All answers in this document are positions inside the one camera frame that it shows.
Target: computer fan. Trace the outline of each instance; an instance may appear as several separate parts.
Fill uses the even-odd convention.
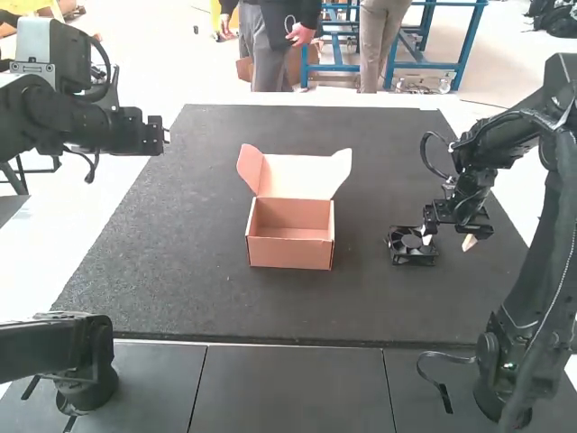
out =
[[[433,240],[429,245],[423,243],[418,227],[392,226],[387,236],[390,258],[395,265],[412,264],[415,266],[433,266],[439,255]]]

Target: box lid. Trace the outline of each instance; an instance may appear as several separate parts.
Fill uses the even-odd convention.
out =
[[[351,173],[352,149],[333,156],[264,154],[243,144],[236,170],[257,197],[330,200]]]

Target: pants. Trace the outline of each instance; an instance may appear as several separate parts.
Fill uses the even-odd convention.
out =
[[[361,93],[377,93],[390,46],[411,0],[361,0]]]
[[[270,48],[259,5],[239,4],[239,50],[241,57],[250,56],[253,64],[253,92],[292,92],[285,67],[286,51]]]

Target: floor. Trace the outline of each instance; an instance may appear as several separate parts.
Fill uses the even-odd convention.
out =
[[[253,95],[236,78],[236,43],[215,43],[210,37],[210,16],[199,10],[208,8],[207,0],[84,3],[88,13],[73,25],[89,33],[100,32],[111,59],[121,65],[121,104],[139,106],[145,114],[161,114],[167,125],[185,103],[418,106],[442,109],[459,134],[476,119],[497,114],[498,106],[512,106],[540,87],[543,65],[550,55],[577,52],[575,41],[529,32],[530,22],[522,15],[528,1],[490,2],[456,96],[366,96],[349,88],[323,86],[306,93]],[[408,22],[418,18],[418,9],[413,9]],[[457,55],[471,13],[465,9],[438,8],[426,52],[430,59]],[[194,34],[194,25],[199,34]],[[0,41],[6,56],[14,45],[14,37]],[[26,166],[44,161],[33,153],[24,157]],[[0,230],[0,320],[29,317],[50,307],[146,161],[105,157],[91,186],[83,182],[87,165],[69,156],[63,158],[57,173],[29,177],[32,198]],[[540,214],[544,177],[545,170],[532,152],[513,170],[502,172],[494,188],[528,243]],[[12,191],[0,184],[0,194]],[[577,362],[573,360],[570,366],[574,379]]]

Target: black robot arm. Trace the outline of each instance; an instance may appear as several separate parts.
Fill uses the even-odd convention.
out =
[[[535,237],[517,282],[491,313],[478,341],[480,377],[474,397],[482,412],[511,431],[530,422],[538,399],[553,398],[572,354],[577,311],[577,54],[556,54],[544,85],[501,115],[483,119],[449,144],[456,179],[445,178],[445,199],[424,208],[426,235],[440,224],[486,239],[493,233],[484,209],[498,169],[509,169],[530,149],[549,171]]]
[[[100,153],[163,152],[162,118],[151,115],[145,123],[140,108],[119,105],[119,68],[98,40],[48,18],[0,10],[0,21],[17,26],[16,58],[0,65],[8,66],[0,73],[0,163],[32,149],[53,156],[92,153],[91,182]],[[92,63],[92,48],[104,67]]]
[[[53,380],[58,409],[66,415],[98,409],[118,386],[107,316],[50,312],[0,324],[0,347],[0,383],[34,375],[26,400],[41,378]]]
[[[577,60],[572,54],[557,54],[545,65],[542,88],[506,112],[477,122],[470,131],[449,144],[458,177],[434,169],[426,159],[431,134],[421,142],[424,163],[444,177],[444,199],[424,207],[424,235],[435,235],[441,224],[454,225],[458,233],[486,239],[493,234],[483,207],[498,169],[514,162],[539,145],[541,161],[554,170],[554,132],[560,126],[575,126],[575,76]]]

